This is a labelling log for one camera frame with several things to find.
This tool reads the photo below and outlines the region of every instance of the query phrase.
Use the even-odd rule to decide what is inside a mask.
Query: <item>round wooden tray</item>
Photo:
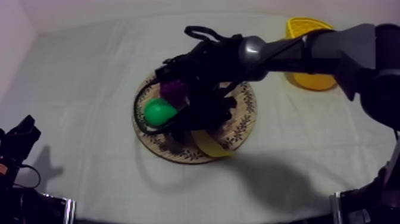
[[[142,88],[146,83],[154,78],[150,75],[139,87]],[[227,86],[229,83],[222,83],[221,86]],[[139,117],[143,116],[143,107],[147,100],[160,97],[160,85],[154,85],[148,88],[138,101]],[[232,118],[225,122],[219,130],[214,133],[209,133],[226,150],[236,150],[246,138],[249,136],[254,127],[257,117],[257,103],[254,92],[248,83],[242,83],[234,89],[230,96],[233,96],[237,101],[237,106],[231,109]],[[218,158],[212,158],[204,154],[194,143],[190,134],[186,135],[185,144],[181,144],[172,139],[170,135],[154,135],[148,136],[141,132],[136,125],[132,115],[134,130],[140,141],[152,153],[175,163],[181,164],[202,164],[208,163]]]

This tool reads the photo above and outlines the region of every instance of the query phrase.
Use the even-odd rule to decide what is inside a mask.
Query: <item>black cable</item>
[[[41,177],[39,171],[36,170],[33,166],[29,166],[29,165],[26,165],[26,164],[22,164],[20,166],[20,168],[30,168],[31,170],[33,170],[37,174],[37,184],[35,186],[23,186],[23,185],[14,183],[14,185],[15,186],[19,186],[21,188],[28,188],[28,189],[37,188],[40,185],[40,183],[42,182],[42,177]]]
[[[399,133],[396,129],[393,129],[393,132],[395,133],[395,138],[396,140],[399,140]]]
[[[282,45],[281,47],[275,48],[273,51],[271,51],[267,56],[265,56],[265,59],[257,63],[249,72],[245,73],[242,77],[240,77],[238,80],[235,80],[229,84],[229,86],[225,89],[221,90],[222,96],[227,95],[230,91],[234,90],[238,84],[241,82],[245,81],[247,77],[250,77],[252,73],[258,73],[260,70],[264,70],[263,68],[266,66],[267,62],[270,61],[272,58],[276,57],[283,51],[293,47],[299,42],[304,41],[304,45],[306,45],[307,48],[310,48],[308,43],[309,38],[314,38],[317,35],[320,35],[322,33],[326,32],[335,32],[334,30],[331,29],[318,29],[318,30],[313,30],[311,32],[305,33],[302,36],[299,36],[297,38],[292,39],[292,41],[288,42],[286,45]]]

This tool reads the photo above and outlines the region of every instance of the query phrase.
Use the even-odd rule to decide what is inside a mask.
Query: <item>green ball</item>
[[[151,126],[161,126],[178,111],[169,102],[161,98],[153,98],[145,105],[145,119]]]

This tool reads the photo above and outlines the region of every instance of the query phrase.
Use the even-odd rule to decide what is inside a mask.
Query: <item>white wall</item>
[[[0,101],[36,39],[19,0],[0,1]]]
[[[184,13],[272,13],[336,24],[399,22],[398,0],[22,0],[35,28],[49,32],[114,18]]]

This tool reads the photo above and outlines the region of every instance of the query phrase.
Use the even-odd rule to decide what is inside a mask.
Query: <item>decorative plate border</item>
[[[154,79],[150,75],[139,88]],[[222,83],[221,86],[227,86],[229,83]],[[147,100],[160,97],[159,85],[154,85],[144,91],[138,101],[139,120],[144,123],[143,107]],[[211,137],[216,139],[222,147],[227,150],[236,150],[246,140],[254,127],[257,118],[257,103],[254,92],[249,83],[241,83],[231,93],[237,101],[237,106],[231,109],[232,119],[225,122],[219,130],[210,133]],[[186,135],[184,144],[173,141],[172,137],[164,135],[149,136],[139,130],[133,118],[133,128],[140,141],[152,153],[168,161],[181,164],[203,164],[215,161],[218,158],[212,158],[204,154],[193,142],[190,135]]]

